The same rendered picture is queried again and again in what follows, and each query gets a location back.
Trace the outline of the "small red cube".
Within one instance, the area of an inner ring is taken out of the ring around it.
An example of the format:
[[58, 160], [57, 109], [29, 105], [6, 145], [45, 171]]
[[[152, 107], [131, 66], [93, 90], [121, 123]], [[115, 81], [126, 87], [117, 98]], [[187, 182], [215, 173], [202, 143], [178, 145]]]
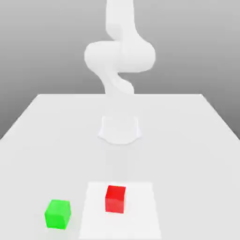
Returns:
[[105, 195], [105, 211], [123, 214], [125, 192], [126, 187], [124, 186], [109, 185]]

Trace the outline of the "small green cube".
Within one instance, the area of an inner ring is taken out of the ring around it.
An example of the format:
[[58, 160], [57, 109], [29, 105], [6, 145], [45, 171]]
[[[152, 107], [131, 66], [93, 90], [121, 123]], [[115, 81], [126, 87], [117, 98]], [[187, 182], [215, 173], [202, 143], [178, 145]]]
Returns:
[[52, 199], [45, 211], [48, 228], [65, 230], [71, 217], [70, 201]]

